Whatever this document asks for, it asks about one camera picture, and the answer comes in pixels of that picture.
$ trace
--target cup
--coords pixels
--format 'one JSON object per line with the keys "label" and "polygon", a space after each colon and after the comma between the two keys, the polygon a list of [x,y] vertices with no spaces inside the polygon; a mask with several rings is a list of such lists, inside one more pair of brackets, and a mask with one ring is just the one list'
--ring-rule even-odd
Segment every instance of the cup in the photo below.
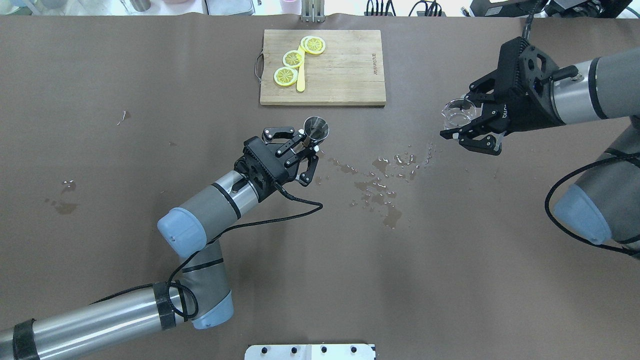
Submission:
{"label": "cup", "polygon": [[467,99],[455,99],[449,101],[442,109],[444,116],[444,128],[455,129],[462,127],[477,117],[477,108]]}
{"label": "cup", "polygon": [[300,15],[302,12],[302,0],[280,0],[282,13],[293,13]]}

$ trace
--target silver arm tube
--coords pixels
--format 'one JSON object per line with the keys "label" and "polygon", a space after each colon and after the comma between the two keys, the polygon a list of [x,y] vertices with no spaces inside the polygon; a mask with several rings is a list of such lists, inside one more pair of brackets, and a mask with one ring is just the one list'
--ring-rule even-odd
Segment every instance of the silver arm tube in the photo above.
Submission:
{"label": "silver arm tube", "polygon": [[565,124],[640,114],[640,47],[575,66],[578,76],[552,86],[556,115]]}
{"label": "silver arm tube", "polygon": [[[227,321],[233,315],[233,305],[220,242],[206,246],[182,270],[180,283],[198,300],[193,326],[207,329]],[[169,296],[173,305],[185,312],[178,290],[170,288]],[[192,313],[195,307],[186,293],[184,301],[187,312]],[[176,325],[184,323],[182,317],[173,317]],[[77,359],[162,330],[154,290],[147,288],[37,320],[33,323],[33,340],[41,360]],[[0,360],[14,360],[13,328],[0,331]]]}
{"label": "silver arm tube", "polygon": [[[170,289],[180,309],[178,291]],[[184,319],[174,315],[176,324]],[[33,338],[41,360],[76,359],[111,345],[162,331],[151,288],[137,290],[82,309],[38,320]],[[0,332],[0,359],[13,360],[13,328]]]}

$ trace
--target clear glass cup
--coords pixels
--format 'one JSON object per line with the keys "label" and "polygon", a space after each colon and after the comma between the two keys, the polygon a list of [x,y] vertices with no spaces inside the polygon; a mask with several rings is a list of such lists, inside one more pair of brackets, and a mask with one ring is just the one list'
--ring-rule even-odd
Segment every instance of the clear glass cup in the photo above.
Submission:
{"label": "clear glass cup", "polygon": [[474,103],[467,99],[449,101],[442,109],[444,128],[455,129],[462,127],[477,117],[478,111]]}

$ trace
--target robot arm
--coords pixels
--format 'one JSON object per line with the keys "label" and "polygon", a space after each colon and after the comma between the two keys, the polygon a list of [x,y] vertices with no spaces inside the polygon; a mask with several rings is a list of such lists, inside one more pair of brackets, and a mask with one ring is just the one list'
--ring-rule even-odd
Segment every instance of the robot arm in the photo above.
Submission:
{"label": "robot arm", "polygon": [[[183,258],[169,281],[137,286],[82,309],[0,331],[0,360],[75,359],[187,321],[196,329],[226,322],[234,308],[217,239],[276,190],[290,200],[318,205],[305,215],[319,210],[320,203],[295,198],[282,185],[311,183],[318,145],[328,133],[322,118],[310,117],[299,131],[270,127],[262,139],[254,136],[245,141],[233,171],[158,222],[164,238]],[[307,169],[298,174],[303,160]],[[296,217],[300,215],[236,227]],[[178,272],[180,279],[174,281]]]}
{"label": "robot arm", "polygon": [[[502,45],[497,69],[471,83],[464,99],[451,101],[442,112],[448,124],[470,122],[440,135],[467,150],[499,155],[502,137],[511,133],[631,116],[632,125],[598,160],[608,165],[585,168],[553,214],[548,208],[552,192],[545,208],[574,238],[640,259],[640,161],[634,156],[640,152],[640,123],[634,116],[640,114],[639,66],[640,47],[560,69],[526,39],[514,38]],[[481,115],[470,119],[477,108]],[[610,161],[622,157],[626,161]],[[607,240],[623,249],[604,245]]]}

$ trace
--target black device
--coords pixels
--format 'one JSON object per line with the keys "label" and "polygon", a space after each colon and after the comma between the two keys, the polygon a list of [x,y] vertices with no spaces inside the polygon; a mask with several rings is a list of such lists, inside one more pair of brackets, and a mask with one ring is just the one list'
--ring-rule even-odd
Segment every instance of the black device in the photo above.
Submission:
{"label": "black device", "polygon": [[600,17],[614,19],[632,0],[551,0],[545,8],[552,17]]}
{"label": "black device", "polygon": [[[519,17],[528,15],[536,6],[537,0],[506,0],[494,3],[491,0],[473,0],[471,11],[476,17]],[[547,4],[547,0],[536,6],[534,13],[539,13]]]}

